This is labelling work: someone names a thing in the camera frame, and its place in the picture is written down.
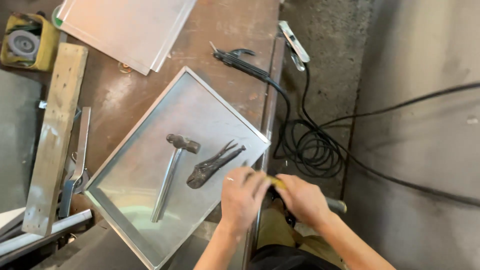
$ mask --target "metal tray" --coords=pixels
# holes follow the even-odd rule
[[[163,219],[150,217],[174,147],[167,134],[199,142],[185,152],[171,183]],[[243,151],[199,189],[186,180],[195,164],[235,140]],[[225,173],[253,165],[270,142],[210,86],[184,67],[92,177],[86,195],[149,269],[159,269],[220,202]]]
[[[64,0],[60,28],[134,70],[158,72],[196,0]]]

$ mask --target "forearm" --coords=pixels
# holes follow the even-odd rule
[[[316,231],[343,258],[351,270],[394,270],[393,266],[368,246],[336,214]]]
[[[235,236],[222,221],[194,270],[225,270],[237,249],[240,237]]]

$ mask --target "person's right hand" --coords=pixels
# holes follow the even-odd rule
[[[317,185],[309,184],[295,175],[278,174],[287,189],[275,187],[287,208],[300,221],[320,230],[334,213],[328,208],[325,196]]]

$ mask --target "hammer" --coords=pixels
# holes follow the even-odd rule
[[[173,174],[175,173],[177,163],[180,160],[180,155],[182,154],[183,150],[187,150],[193,154],[197,154],[198,151],[200,151],[199,143],[189,140],[182,135],[168,134],[167,141],[175,147],[175,151],[173,152],[170,162],[168,163],[167,171],[165,172],[165,177],[163,179],[162,186],[160,187],[152,216],[150,217],[150,221],[153,223],[158,222],[158,220],[161,219],[160,215],[163,212],[163,206],[165,205],[165,200],[167,199],[168,188],[172,182]]]

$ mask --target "yellow object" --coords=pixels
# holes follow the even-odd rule
[[[287,186],[285,186],[282,180],[270,175],[267,176],[267,179],[269,179],[272,182],[272,185],[274,185],[275,187],[278,187],[280,189],[287,189]]]
[[[58,43],[60,38],[60,31],[56,29],[49,21],[44,17],[36,14],[27,14],[31,18],[36,18],[42,21],[42,34],[40,36],[40,45],[38,47],[38,53],[36,60],[31,66],[21,66],[15,64],[16,61],[22,59],[21,57],[9,56],[8,51],[8,35],[4,35],[2,47],[0,51],[0,61],[6,66],[20,67],[32,70],[42,70],[51,72],[53,65],[55,64],[55,57],[57,56]],[[13,28],[16,25],[28,25],[29,23],[19,19],[15,16],[10,16],[7,22],[7,28],[5,32]]]

